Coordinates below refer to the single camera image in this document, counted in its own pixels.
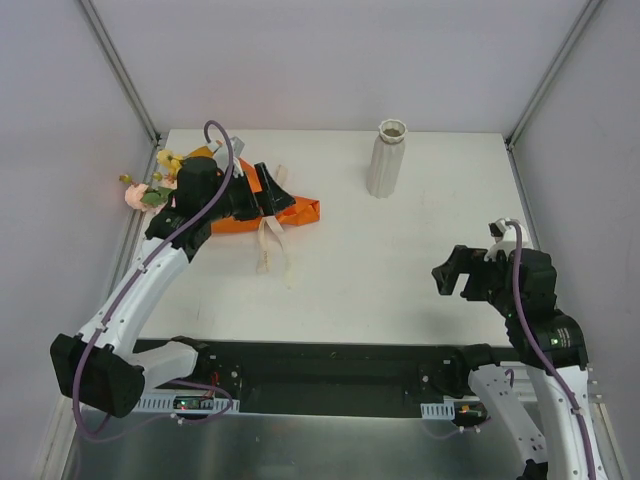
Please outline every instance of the tabletop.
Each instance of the tabletop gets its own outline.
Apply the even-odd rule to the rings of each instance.
[[[491,306],[459,297],[463,276],[450,297],[431,277],[454,245],[488,248],[491,221],[525,221],[502,136],[408,133],[395,192],[377,199],[365,186],[376,132],[229,133],[246,144],[247,162],[265,162],[274,176],[284,165],[285,190],[318,199],[320,221],[284,226],[291,288],[275,237],[271,271],[258,274],[256,232],[213,235],[141,338],[509,345]],[[172,130],[166,148],[186,155],[204,144],[201,130]]]

